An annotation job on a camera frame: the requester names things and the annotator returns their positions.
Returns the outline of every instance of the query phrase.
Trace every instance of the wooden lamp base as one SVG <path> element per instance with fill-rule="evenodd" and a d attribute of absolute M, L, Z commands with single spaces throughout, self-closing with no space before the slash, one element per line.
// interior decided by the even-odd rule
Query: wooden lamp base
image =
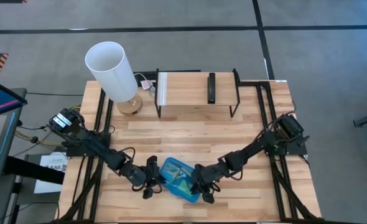
<path fill-rule="evenodd" d="M 124 103 L 117 103 L 117 109 L 124 115 L 137 114 L 142 109 L 142 98 L 138 94 Z"/>

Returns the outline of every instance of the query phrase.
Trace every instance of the blue plastic container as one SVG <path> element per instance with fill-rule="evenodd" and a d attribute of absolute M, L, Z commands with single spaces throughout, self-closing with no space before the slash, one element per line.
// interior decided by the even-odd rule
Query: blue plastic container
<path fill-rule="evenodd" d="M 182 197 L 189 202 L 195 203 L 200 194 L 192 195 L 190 188 L 193 186 L 192 172 L 194 168 L 180 162 L 172 157 L 168 157 L 161 167 L 161 175 L 166 178 L 163 187 L 172 194 Z"/>

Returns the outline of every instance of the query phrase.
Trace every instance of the floor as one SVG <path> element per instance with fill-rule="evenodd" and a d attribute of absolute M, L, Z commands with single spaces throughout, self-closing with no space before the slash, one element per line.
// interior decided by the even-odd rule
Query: floor
<path fill-rule="evenodd" d="M 367 0 L 0 4 L 0 53 L 9 53 L 0 83 L 31 92 L 83 93 L 93 80 L 85 53 L 105 40 L 119 42 L 137 71 L 236 68 L 242 79 L 288 80 L 297 117 L 310 135 L 309 162 L 323 217 L 367 223 L 367 125 L 352 123 L 367 114 Z M 21 120 L 36 127 L 80 104 L 81 97 L 27 100 Z M 29 146 L 16 139 L 11 154 Z M 54 212 L 53 205 L 33 206 L 19 214 L 18 223 L 46 222 Z"/>

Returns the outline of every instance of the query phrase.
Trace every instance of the black floor stripe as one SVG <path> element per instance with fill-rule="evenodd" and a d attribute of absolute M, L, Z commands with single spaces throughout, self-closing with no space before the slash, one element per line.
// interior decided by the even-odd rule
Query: black floor stripe
<path fill-rule="evenodd" d="M 363 30 L 367 25 L 342 26 L 265 26 L 264 30 Z"/>
<path fill-rule="evenodd" d="M 255 26 L 138 27 L 103 29 L 0 30 L 0 34 L 84 34 L 118 32 L 241 31 L 257 30 Z"/>
<path fill-rule="evenodd" d="M 257 20 L 259 40 L 261 41 L 262 54 L 264 55 L 264 60 L 265 60 L 265 64 L 266 64 L 267 77 L 270 80 L 274 80 L 275 75 L 274 75 L 273 69 L 272 69 L 271 57 L 269 56 L 269 50 L 268 50 L 268 45 L 266 43 L 266 36 L 265 36 L 265 32 L 264 32 L 264 26 L 262 25 L 261 12 L 259 10 L 257 0 L 253 0 L 253 6 L 254 6 L 254 12 L 255 12 L 256 20 Z"/>

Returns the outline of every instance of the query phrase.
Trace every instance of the white cylindrical lamp shade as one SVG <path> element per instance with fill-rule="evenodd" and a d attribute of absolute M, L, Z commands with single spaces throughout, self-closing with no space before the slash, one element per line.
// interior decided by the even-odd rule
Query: white cylindrical lamp shade
<path fill-rule="evenodd" d="M 138 85 L 127 55 L 118 43 L 94 45 L 85 55 L 85 64 L 114 102 L 127 102 L 136 95 Z"/>

